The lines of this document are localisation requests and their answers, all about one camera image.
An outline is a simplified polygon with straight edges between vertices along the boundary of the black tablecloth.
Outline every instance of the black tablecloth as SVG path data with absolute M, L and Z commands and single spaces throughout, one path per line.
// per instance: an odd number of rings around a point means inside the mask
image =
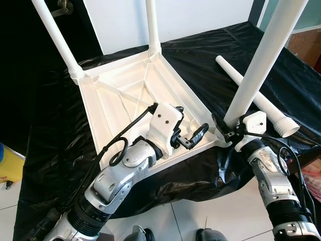
M 215 57 L 222 55 L 244 75 L 262 35 L 246 22 L 168 41 L 162 44 L 162 51 L 205 106 L 223 117 L 237 85 L 215 62 Z M 89 69 L 145 50 L 147 46 L 127 49 L 84 61 L 81 66 Z M 299 155 L 315 151 L 311 140 L 319 143 L 320 80 L 317 72 L 283 49 L 261 88 L 269 100 L 301 125 L 297 133 L 284 139 Z M 250 110 L 257 108 L 251 105 Z M 269 121 L 267 133 L 278 137 Z M 274 149 L 279 147 L 277 143 L 268 143 Z M 20 240 L 52 206 L 66 202 L 94 156 L 78 86 L 66 70 L 46 73 L 38 89 L 14 240 Z M 214 147 L 135 185 L 114 217 L 139 214 L 182 198 L 216 198 L 241 188 L 252 177 L 246 161 L 233 148 Z

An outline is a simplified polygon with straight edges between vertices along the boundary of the black cable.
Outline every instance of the black cable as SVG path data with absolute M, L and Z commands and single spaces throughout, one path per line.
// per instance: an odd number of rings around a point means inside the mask
M 300 185 L 299 185 L 300 194 L 299 195 L 300 195 L 300 199 L 301 199 L 301 202 L 302 202 L 302 207 L 306 209 L 306 202 L 305 202 L 305 195 L 304 195 L 304 192 L 306 192 L 308 194 L 307 197 L 308 197 L 309 202 L 310 202 L 311 212 L 312 212 L 312 216 L 313 216 L 313 222 L 316 225 L 316 214 L 315 214 L 314 202 L 313 202 L 312 197 L 311 197 L 311 195 L 308 192 L 308 189 L 306 187 L 306 184 L 305 184 L 305 181 L 304 181 L 304 178 L 303 178 L 303 175 L 302 175 L 302 171 L 301 171 L 300 162 L 299 162 L 296 154 L 291 149 L 291 147 L 288 146 L 283 141 L 280 141 L 279 139 L 274 138 L 274 137 L 269 137 L 269 136 L 256 134 L 256 133 L 250 133 L 250 132 L 245 132 L 244 134 L 245 135 L 249 135 L 249 136 L 262 137 L 262 138 L 267 138 L 267 139 L 274 140 L 274 141 L 279 142 L 280 144 L 282 144 L 283 148 L 285 148 L 289 152 L 289 154 L 292 156 L 292 158 L 293 158 L 293 160 L 294 160 L 294 162 L 296 164 L 296 167 L 297 167 L 298 179 L 299 179 L 299 182 L 300 182 Z
M 111 160 L 109 161 L 109 165 L 111 167 L 114 167 L 123 159 L 123 157 L 126 154 L 127 148 L 128 148 L 128 140 L 125 137 L 121 137 L 121 136 L 124 135 L 135 124 L 137 124 L 148 112 L 151 112 L 153 114 L 155 112 L 157 106 L 158 106 L 158 104 L 154 103 L 153 105 L 147 107 L 147 109 L 140 116 L 138 116 L 132 123 L 130 123 L 128 126 L 126 126 L 105 147 L 103 147 L 101 152 L 92 161 L 88 171 L 85 174 L 85 177 L 82 179 L 80 185 L 77 187 L 75 192 L 72 194 L 71 198 L 68 200 L 66 205 L 63 208 L 58 209 L 60 212 L 63 213 L 64 211 L 68 210 L 73 205 L 73 201 L 74 201 L 75 197 L 80 193 L 80 191 L 82 189 L 87 188 L 87 186 L 88 186 L 89 182 L 91 181 L 92 176 L 94 174 L 94 170 L 95 170 L 94 167 L 99 164 L 103 155 L 108 151 L 108 149 L 118 141 L 124 141 L 124 148 L 122 149 L 122 151 L 120 153 L 117 153 L 113 158 L 111 158 Z
M 283 165 L 281 162 L 281 152 L 283 149 L 286 149 L 286 151 L 287 151 L 287 148 L 285 148 L 285 147 L 280 148 L 279 153 L 277 154 L 277 162 L 279 163 L 279 166 L 280 166 L 282 172 L 284 173 L 284 175 L 288 177 L 288 176 L 290 176 L 289 169 L 287 169 L 287 172 L 286 172 L 285 169 L 283 168 Z

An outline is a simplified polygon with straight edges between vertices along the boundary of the robotic arm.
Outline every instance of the robotic arm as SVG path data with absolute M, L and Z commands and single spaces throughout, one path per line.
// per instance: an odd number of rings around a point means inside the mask
M 242 116 L 233 130 L 214 116 L 213 119 L 225 140 L 236 144 L 235 150 L 242 152 L 251 165 L 273 225 L 275 240 L 321 240 L 310 211 L 305 203 L 300 203 L 287 178 L 286 162 L 261 141 L 266 131 L 266 114 L 258 111 Z
M 160 158 L 170 157 L 173 149 L 180 145 L 187 149 L 193 148 L 209 128 L 208 124 L 203 124 L 187 140 L 180 136 L 179 128 L 184 118 L 183 107 L 160 103 L 150 106 L 148 110 L 153 117 L 146 139 L 138 137 L 127 151 L 124 148 L 117 153 L 70 211 L 60 218 L 60 214 L 55 209 L 52 210 L 24 240 L 97 240 L 99 231 L 116 212 L 131 188 L 147 177 L 148 169 Z M 124 132 L 117 135 L 111 143 L 123 140 L 126 145 L 127 140 L 121 137 Z

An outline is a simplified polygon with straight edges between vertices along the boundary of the white cylindrical leg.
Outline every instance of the white cylindrical leg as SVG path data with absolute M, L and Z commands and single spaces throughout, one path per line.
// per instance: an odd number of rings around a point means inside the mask
M 222 56 L 216 57 L 216 62 L 225 70 L 225 72 L 234 80 L 237 85 L 240 85 L 243 76 L 233 68 Z M 267 118 L 273 123 L 275 130 L 283 138 L 291 136 L 297 130 L 299 125 L 290 117 L 285 116 L 275 105 L 273 105 L 261 92 L 258 92 L 254 97 L 253 102 L 263 112 Z
M 75 57 L 71 53 L 64 37 L 62 36 L 55 20 L 53 19 L 44 0 L 32 0 L 42 22 L 44 23 L 50 37 L 54 41 L 61 57 L 65 61 L 70 77 L 77 83 L 78 78 L 84 76 L 84 71 L 78 65 Z
M 162 52 L 161 43 L 158 37 L 157 17 L 155 0 L 146 0 L 148 33 L 149 33 L 149 56 Z
M 290 36 L 308 0 L 280 0 L 224 121 L 233 128 L 244 115 Z

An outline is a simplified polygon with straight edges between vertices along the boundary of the floor tile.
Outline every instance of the floor tile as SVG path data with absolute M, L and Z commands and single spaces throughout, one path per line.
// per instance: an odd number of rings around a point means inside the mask
M 1 240 L 12 241 L 16 221 L 17 206 L 0 210 L 0 235 Z
M 20 188 L 21 181 L 14 183 L 9 190 L 5 190 L 4 188 L 0 189 L 0 210 L 18 204 Z
M 269 231 L 269 232 L 259 234 L 255 237 L 251 237 L 251 238 L 246 239 L 244 241 L 274 241 L 274 236 L 273 236 L 272 231 Z
M 253 178 L 243 188 L 204 202 L 172 203 L 183 241 L 194 241 L 196 230 L 206 227 L 240 241 L 272 230 L 267 211 Z
M 109 220 L 101 232 L 113 234 L 115 241 L 123 241 L 134 225 L 150 228 L 156 241 L 182 241 L 170 203 L 133 217 Z

